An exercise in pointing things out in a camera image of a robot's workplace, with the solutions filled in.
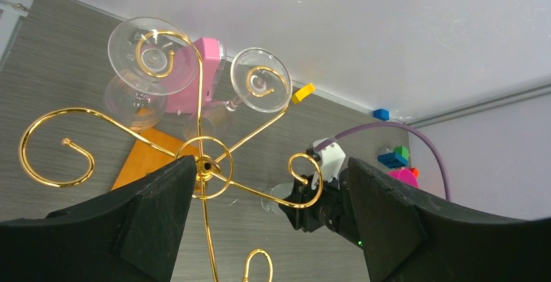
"glass stem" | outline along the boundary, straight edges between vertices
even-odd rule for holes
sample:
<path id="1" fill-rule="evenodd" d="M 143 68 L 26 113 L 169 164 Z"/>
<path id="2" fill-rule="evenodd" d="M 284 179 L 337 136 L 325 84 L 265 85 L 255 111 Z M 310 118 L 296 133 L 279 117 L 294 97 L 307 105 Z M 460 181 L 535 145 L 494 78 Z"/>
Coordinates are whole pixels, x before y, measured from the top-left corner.
<path id="1" fill-rule="evenodd" d="M 233 98 L 232 100 L 228 101 L 226 104 L 225 104 L 225 107 L 228 109 L 228 111 L 235 111 L 235 109 L 237 109 L 237 107 L 241 104 L 241 98 L 239 98 L 238 96 Z"/>

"gold central hub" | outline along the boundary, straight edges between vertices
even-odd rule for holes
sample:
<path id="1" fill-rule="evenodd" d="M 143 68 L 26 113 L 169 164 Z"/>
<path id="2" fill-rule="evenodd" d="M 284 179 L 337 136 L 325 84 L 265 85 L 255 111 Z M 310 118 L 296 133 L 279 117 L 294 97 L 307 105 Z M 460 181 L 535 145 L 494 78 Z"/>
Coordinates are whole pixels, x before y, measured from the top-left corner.
<path id="1" fill-rule="evenodd" d="M 197 166 L 197 180 L 208 181 L 212 178 L 213 173 L 220 174 L 222 172 L 220 165 L 208 155 L 197 158 L 195 164 Z"/>

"white robot part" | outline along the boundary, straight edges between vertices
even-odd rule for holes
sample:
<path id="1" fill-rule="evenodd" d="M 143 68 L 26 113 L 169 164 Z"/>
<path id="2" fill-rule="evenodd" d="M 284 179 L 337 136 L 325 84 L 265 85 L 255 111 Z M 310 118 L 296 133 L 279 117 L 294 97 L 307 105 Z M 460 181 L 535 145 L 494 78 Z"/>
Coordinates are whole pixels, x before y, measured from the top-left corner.
<path id="1" fill-rule="evenodd" d="M 318 144 L 321 144 L 326 139 L 327 138 L 315 141 L 313 146 L 315 147 Z M 333 181 L 333 179 L 338 179 L 340 168 L 342 167 L 344 159 L 346 158 L 346 154 L 344 154 L 344 151 L 336 142 L 334 142 L 319 151 L 318 154 L 320 156 L 320 161 L 318 163 L 320 165 L 320 170 L 322 172 L 324 181 L 330 183 Z M 315 190 L 317 188 L 319 184 L 318 181 L 318 173 L 316 172 L 314 173 L 312 190 Z"/>

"blue block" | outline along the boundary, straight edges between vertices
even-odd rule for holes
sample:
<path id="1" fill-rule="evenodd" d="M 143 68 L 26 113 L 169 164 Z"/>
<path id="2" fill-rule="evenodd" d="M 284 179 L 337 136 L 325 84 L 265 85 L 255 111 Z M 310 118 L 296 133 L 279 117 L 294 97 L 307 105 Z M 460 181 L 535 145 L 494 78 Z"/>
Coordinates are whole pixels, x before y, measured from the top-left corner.
<path id="1" fill-rule="evenodd" d="M 377 160 L 388 168 L 400 168 L 408 164 L 407 159 L 403 158 L 398 152 L 381 154 L 377 157 Z"/>
<path id="2" fill-rule="evenodd" d="M 391 118 L 389 112 L 385 109 L 375 110 L 373 116 L 383 121 L 388 121 Z"/>

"gray wood grain surface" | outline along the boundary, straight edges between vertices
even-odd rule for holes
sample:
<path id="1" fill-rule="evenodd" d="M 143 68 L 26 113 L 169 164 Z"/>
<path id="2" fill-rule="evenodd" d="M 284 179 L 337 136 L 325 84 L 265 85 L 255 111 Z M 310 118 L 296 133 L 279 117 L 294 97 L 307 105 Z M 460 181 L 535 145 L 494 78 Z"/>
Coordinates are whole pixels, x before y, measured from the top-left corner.
<path id="1" fill-rule="evenodd" d="M 17 146 L 27 126 L 51 110 L 82 106 L 105 111 L 103 90 L 114 75 L 106 46 L 117 24 L 118 20 L 70 0 L 34 2 L 0 74 L 0 220 L 43 218 L 50 211 L 109 191 L 133 139 L 97 118 L 59 117 L 41 127 L 30 144 L 34 167 L 58 180 L 82 174 L 86 165 L 80 155 L 60 144 L 61 139 L 70 136 L 89 149 L 97 170 L 82 185 L 59 189 L 34 182 L 19 165 Z M 225 73 L 222 78 L 218 99 L 233 97 L 228 76 Z M 223 141 L 227 146 L 234 144 L 270 116 L 239 107 L 235 124 Z M 185 119 L 183 115 L 166 115 L 156 128 L 182 138 Z M 286 168 L 292 154 L 315 140 L 374 120 L 310 96 L 234 153 L 235 180 L 257 190 L 291 181 Z M 407 143 L 407 134 L 396 129 L 367 131 L 339 142 L 347 155 L 372 164 L 377 164 L 380 148 Z M 207 149 L 213 149 L 208 150 L 211 155 L 219 152 L 210 146 Z M 312 170 L 305 163 L 297 169 L 302 173 Z M 220 186 L 213 183 L 211 190 Z M 209 201 L 209 211 L 221 281 L 241 281 L 244 259 L 255 248 L 264 248 L 272 256 L 274 281 L 367 280 L 361 250 L 325 228 L 314 233 L 293 230 L 285 217 L 264 212 L 256 196 L 230 187 Z M 250 277 L 251 281 L 265 281 L 263 257 L 252 261 Z M 173 281 L 212 281 L 199 201 L 193 201 L 188 215 Z"/>

